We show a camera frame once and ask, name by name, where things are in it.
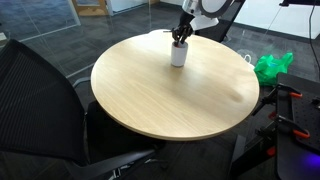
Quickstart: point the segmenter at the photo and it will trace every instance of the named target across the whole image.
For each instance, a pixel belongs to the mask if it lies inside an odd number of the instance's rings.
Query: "round wooden table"
[[[121,41],[98,59],[93,93],[118,123],[164,140],[221,134],[255,107],[259,84],[247,62],[228,47],[192,35],[186,63],[171,65],[171,33],[163,30]]]

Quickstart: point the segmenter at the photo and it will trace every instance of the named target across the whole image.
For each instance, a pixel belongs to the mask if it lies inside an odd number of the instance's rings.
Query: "black cable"
[[[317,0],[314,0],[312,11],[311,11],[310,17],[309,17],[309,41],[310,41],[310,46],[311,46],[313,55],[314,55],[314,57],[316,59],[317,65],[318,65],[318,75],[319,75],[319,80],[320,80],[320,65],[319,65],[319,61],[318,61],[318,58],[317,58],[317,54],[314,51],[314,48],[313,48],[313,45],[312,45],[312,39],[311,39],[311,18],[312,18],[312,15],[313,15],[314,8],[316,7],[316,2],[317,2]]]

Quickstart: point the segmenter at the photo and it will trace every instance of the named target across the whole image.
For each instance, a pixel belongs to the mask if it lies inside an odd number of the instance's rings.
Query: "green plastic bag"
[[[274,86],[277,83],[279,72],[287,73],[289,65],[293,61],[293,54],[286,53],[281,59],[275,59],[272,55],[262,56],[254,68],[260,86]]]

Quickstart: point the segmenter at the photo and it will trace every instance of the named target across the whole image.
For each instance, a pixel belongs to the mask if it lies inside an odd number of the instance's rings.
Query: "chair backrest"
[[[84,110],[69,81],[16,40],[0,52],[0,150],[86,164]]]
[[[219,18],[219,24],[213,27],[201,29],[196,35],[222,42],[230,29],[230,26],[236,19],[245,0],[235,0],[228,10]]]

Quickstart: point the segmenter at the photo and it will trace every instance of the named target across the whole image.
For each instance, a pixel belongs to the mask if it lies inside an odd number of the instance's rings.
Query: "office chair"
[[[229,9],[219,17],[219,24],[213,27],[201,29],[195,32],[196,35],[222,42],[227,38],[227,32],[240,12],[245,0],[235,0]]]
[[[16,40],[0,51],[0,64],[1,151],[63,159],[75,179],[91,179],[142,164],[163,143],[120,126],[96,101],[85,113],[69,81]]]

